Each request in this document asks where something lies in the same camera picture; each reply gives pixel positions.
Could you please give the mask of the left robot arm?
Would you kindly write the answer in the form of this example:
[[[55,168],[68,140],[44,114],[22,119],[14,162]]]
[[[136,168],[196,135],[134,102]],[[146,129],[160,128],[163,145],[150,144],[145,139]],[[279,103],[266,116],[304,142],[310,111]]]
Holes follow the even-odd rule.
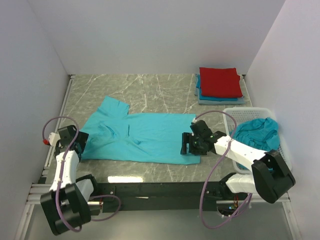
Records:
[[[44,215],[56,236],[70,229],[79,231],[82,225],[89,223],[92,218],[88,201],[100,195],[100,188],[91,174],[76,178],[89,135],[78,131],[75,125],[58,129],[57,135],[54,180],[49,192],[40,197]]]

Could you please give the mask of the light blue t-shirt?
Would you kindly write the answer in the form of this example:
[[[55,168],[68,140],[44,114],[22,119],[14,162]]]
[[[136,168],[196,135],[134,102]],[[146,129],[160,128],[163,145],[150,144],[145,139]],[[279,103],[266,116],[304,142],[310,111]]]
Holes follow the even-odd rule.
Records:
[[[194,165],[200,156],[181,154],[182,134],[194,114],[129,113],[130,106],[105,97],[81,129],[88,134],[83,160]]]

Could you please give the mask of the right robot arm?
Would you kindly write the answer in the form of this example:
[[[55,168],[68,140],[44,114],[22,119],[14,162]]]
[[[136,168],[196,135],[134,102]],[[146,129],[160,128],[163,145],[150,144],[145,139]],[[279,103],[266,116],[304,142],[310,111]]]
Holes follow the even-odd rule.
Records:
[[[219,193],[230,200],[238,193],[258,194],[273,204],[295,184],[296,180],[282,155],[276,151],[259,150],[212,130],[205,121],[190,126],[192,132],[182,133],[180,153],[204,156],[212,152],[227,157],[249,170],[248,174],[231,173],[221,180]]]

